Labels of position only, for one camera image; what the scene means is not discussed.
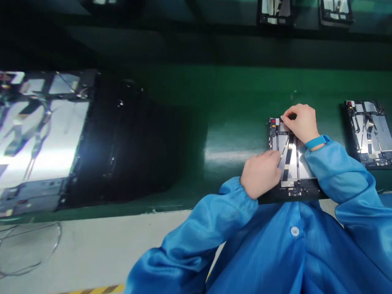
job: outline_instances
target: left hand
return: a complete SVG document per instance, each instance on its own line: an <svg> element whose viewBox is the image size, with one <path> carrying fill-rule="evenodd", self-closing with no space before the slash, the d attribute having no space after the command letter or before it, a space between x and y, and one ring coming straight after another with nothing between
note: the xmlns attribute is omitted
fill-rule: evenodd
<svg viewBox="0 0 392 294"><path fill-rule="evenodd" d="M280 158L279 151L268 150L245 162L240 183L250 198L259 198L279 183L282 174L278 169Z"/></svg>

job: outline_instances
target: metal shielding plate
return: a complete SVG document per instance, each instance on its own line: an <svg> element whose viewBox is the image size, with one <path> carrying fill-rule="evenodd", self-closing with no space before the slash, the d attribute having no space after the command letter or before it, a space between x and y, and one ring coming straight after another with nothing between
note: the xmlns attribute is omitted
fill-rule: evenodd
<svg viewBox="0 0 392 294"><path fill-rule="evenodd" d="M42 128L40 137L42 147L33 163L31 173L26 179L26 170L31 162L36 136L30 136L23 147L14 154L6 155L11 144L18 150L17 136L26 135L42 120L44 107L37 107L30 114L21 114L28 102L13 104L0 129L0 189L15 187L23 182L66 178L74 162L82 129L85 123L89 102L70 102L53 100L50 121ZM14 131L19 126L21 132Z"/></svg>

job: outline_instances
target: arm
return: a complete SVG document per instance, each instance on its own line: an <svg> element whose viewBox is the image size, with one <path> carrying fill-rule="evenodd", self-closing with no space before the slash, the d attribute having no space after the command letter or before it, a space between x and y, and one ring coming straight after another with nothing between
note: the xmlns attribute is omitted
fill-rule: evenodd
<svg viewBox="0 0 392 294"><path fill-rule="evenodd" d="M337 142L307 151L305 157L325 194L339 204L338 221L392 279L392 209L381 203L374 177Z"/></svg>
<svg viewBox="0 0 392 294"><path fill-rule="evenodd" d="M160 248L144 253L128 276L125 293L202 293L216 249L256 210L257 200L247 195L239 177L225 182L219 195L205 196Z"/></svg>

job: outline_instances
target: person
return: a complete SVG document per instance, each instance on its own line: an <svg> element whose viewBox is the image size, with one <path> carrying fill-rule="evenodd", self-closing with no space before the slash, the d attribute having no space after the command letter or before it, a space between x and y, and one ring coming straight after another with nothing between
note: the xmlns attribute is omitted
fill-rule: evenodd
<svg viewBox="0 0 392 294"><path fill-rule="evenodd" d="M320 136L308 105L292 106L281 118L304 143ZM148 250L125 293L392 293L392 209L381 203L374 177L334 141L305 157L339 204L344 228L318 201L258 205L281 176L279 152L267 151L248 159L241 178L225 182L219 194L205 196L161 247Z"/></svg>

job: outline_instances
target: cable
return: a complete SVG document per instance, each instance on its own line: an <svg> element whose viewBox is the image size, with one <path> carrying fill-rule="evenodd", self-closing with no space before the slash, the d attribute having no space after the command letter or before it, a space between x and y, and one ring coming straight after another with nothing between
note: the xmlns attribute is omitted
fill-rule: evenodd
<svg viewBox="0 0 392 294"><path fill-rule="evenodd" d="M18 269L18 270L14 271L14 272L11 272L11 273L6 273L6 272L4 272L4 271L2 271L2 270L0 269L0 279L3 279L3 278L8 277L8 276L22 276L22 275L27 274L27 273L30 273L30 272L32 272L33 270L35 270L36 268L38 268L38 266L40 266L40 265L42 265L43 263L45 263L45 262L53 255L53 253L56 251L56 249L57 249L57 247L58 247L58 244L60 243L61 236L62 236L62 227L61 227L61 223L60 223L60 222L56 222L56 223L54 223L54 224L51 224L51 225L48 225L48 226L45 226L45 227L41 227L41 228L37 228L37 229L32 229L32 230L30 230L30 231L23 232L23 233L19 233L19 234L15 234L15 235L12 235L12 236L8 236L8 235L9 235L14 229L16 229L17 227L19 227L19 225L13 226L13 227L11 227L11 228L9 228L9 229L1 230L0 232L4 232L4 231L8 231L8 232L5 234L4 237L0 238L0 247L1 247L2 241L3 241L4 239L12 238L12 237L19 236L19 235L22 235L22 234L31 233L31 232L34 232L34 231L38 231L38 230L41 230L41 229L53 227L53 226L56 226L56 225L57 225L57 227L58 227L58 237L57 237L57 241L56 241L56 243L55 243L55 245L54 245L54 247L53 247L51 253L49 254L49 256L47 256L47 258L45 258L43 261L40 261L40 262L38 262L38 263L36 263L36 264L26 266L26 267L24 267L24 268L22 268L22 269Z"/></svg>

